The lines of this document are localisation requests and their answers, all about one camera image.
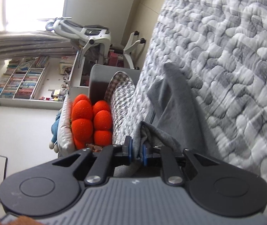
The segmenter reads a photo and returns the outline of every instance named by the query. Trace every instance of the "white pillow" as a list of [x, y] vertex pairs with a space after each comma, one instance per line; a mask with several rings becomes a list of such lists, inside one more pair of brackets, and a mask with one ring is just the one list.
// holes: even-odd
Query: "white pillow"
[[71, 111], [72, 102], [69, 99], [69, 95], [67, 95], [61, 111], [57, 135], [58, 148], [63, 156], [67, 156], [76, 150], [71, 132]]

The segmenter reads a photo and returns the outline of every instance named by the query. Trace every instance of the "round black pad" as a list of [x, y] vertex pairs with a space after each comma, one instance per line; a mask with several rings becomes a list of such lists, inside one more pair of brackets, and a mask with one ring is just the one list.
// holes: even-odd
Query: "round black pad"
[[204, 209], [226, 217], [245, 217], [264, 210], [267, 183], [255, 174], [227, 163], [198, 166], [197, 172], [188, 191]]
[[0, 185], [0, 201], [5, 211], [42, 217], [66, 208], [80, 192], [71, 171], [45, 163], [9, 176]]
[[221, 178], [215, 182], [215, 189], [227, 197], [240, 197], [247, 193], [249, 185], [238, 178]]
[[29, 178], [20, 185], [23, 194], [30, 197], [42, 197], [51, 193], [55, 188], [55, 183], [48, 178]]

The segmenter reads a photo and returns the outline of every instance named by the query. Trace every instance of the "metal screw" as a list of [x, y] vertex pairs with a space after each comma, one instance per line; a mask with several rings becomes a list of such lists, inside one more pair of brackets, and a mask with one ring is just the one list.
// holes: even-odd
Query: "metal screw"
[[101, 181], [101, 178], [97, 175], [89, 176], [85, 179], [90, 184], [95, 184]]
[[179, 176], [171, 176], [168, 178], [168, 182], [173, 185], [180, 184], [182, 182], [182, 178]]

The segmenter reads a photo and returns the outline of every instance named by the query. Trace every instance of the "curtain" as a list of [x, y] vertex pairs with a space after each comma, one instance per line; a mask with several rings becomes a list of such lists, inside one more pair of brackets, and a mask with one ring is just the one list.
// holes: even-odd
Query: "curtain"
[[0, 61], [6, 59], [75, 55], [70, 40], [50, 31], [0, 31]]

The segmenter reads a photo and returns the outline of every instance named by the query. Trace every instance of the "blue stuffed toy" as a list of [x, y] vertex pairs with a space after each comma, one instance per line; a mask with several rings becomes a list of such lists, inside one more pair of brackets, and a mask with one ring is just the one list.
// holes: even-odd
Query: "blue stuffed toy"
[[55, 122], [51, 126], [51, 132], [53, 134], [53, 137], [49, 143], [49, 148], [53, 149], [56, 153], [59, 152], [59, 145], [57, 141], [57, 135], [58, 135], [58, 128], [59, 128], [59, 119], [61, 117], [62, 109], [58, 111], [58, 114], [56, 115]]

